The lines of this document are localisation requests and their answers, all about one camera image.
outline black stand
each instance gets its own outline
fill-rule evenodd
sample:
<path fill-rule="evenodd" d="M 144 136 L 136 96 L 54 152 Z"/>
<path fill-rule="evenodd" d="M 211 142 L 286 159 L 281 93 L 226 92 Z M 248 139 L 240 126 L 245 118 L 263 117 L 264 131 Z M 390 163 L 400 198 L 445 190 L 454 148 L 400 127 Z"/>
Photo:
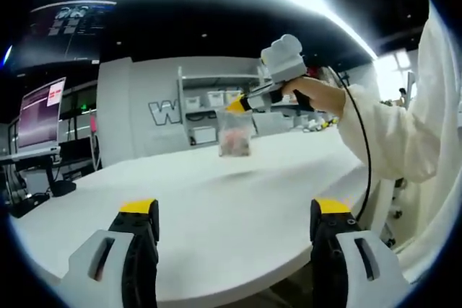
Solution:
<path fill-rule="evenodd" d="M 51 155 L 42 157 L 33 157 L 13 162 L 12 160 L 4 160 L 2 164 L 15 164 L 17 170 L 26 170 L 30 167 L 39 167 L 45 169 L 48 184 L 50 185 L 50 191 L 54 197 L 64 196 L 74 190 L 77 186 L 73 182 L 60 180 L 55 182 L 53 177 L 53 160 Z M 29 213 L 35 207 L 41 205 L 45 201 L 50 199 L 50 195 L 47 193 L 37 193 L 33 196 L 26 198 L 19 203 L 15 203 L 13 200 L 9 206 L 9 212 L 16 218 L 21 218 L 25 214 Z"/>
<path fill-rule="evenodd" d="M 51 169 L 53 166 L 53 162 L 51 161 L 50 157 L 47 161 L 48 162 L 45 163 L 45 172 L 46 177 L 48 179 L 48 184 L 50 185 L 50 191 L 53 194 L 53 196 L 55 198 L 59 198 L 76 190 L 77 185 L 74 182 L 69 182 L 68 180 L 58 180 L 55 182 L 55 179 L 53 177 L 53 171 Z"/>
<path fill-rule="evenodd" d="M 10 205 L 9 212 L 14 218 L 21 218 L 49 199 L 49 194 L 35 194 L 19 203 Z"/>

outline monitor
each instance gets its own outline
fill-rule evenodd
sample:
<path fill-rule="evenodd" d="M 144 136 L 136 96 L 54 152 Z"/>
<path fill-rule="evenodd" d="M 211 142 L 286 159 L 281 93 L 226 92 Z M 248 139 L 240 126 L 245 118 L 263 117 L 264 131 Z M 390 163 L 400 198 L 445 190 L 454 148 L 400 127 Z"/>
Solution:
<path fill-rule="evenodd" d="M 18 152 L 58 145 L 58 122 L 66 78 L 48 83 L 22 98 Z"/>
<path fill-rule="evenodd" d="M 30 12 L 21 40 L 5 56 L 11 72 L 52 63 L 99 63 L 101 33 L 116 3 L 67 1 Z"/>

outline white table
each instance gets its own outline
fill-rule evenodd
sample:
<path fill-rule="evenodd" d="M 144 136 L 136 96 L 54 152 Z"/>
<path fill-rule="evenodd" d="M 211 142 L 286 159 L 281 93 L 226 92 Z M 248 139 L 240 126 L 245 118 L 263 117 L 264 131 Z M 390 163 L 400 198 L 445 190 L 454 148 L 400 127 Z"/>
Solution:
<path fill-rule="evenodd" d="M 161 307 L 215 307 L 259 292 L 310 259 L 310 202 L 356 204 L 367 170 L 336 128 L 254 139 L 247 158 L 219 158 L 216 146 L 147 157 L 77 181 L 14 220 L 38 265 L 55 276 L 123 202 L 157 198 Z"/>

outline floor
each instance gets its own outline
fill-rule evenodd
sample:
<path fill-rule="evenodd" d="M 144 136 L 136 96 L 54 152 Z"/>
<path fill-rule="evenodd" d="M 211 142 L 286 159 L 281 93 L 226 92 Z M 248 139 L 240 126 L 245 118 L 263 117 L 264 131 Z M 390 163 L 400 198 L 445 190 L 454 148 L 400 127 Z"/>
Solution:
<path fill-rule="evenodd" d="M 270 289 L 220 308 L 310 308 L 313 287 L 311 273 L 311 267 L 308 264 Z"/>

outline white sleeve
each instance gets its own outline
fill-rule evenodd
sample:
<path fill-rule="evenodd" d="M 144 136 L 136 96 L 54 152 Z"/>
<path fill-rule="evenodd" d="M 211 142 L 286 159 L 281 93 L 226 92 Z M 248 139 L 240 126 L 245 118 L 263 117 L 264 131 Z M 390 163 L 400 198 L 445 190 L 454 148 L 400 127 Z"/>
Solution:
<path fill-rule="evenodd" d="M 349 91 L 365 126 L 374 172 L 390 180 L 405 177 L 412 182 L 423 182 L 435 175 L 440 140 L 433 131 L 413 112 L 380 104 L 361 86 L 353 85 Z M 343 142 L 367 164 L 361 125 L 347 93 L 346 100 L 339 132 Z"/>

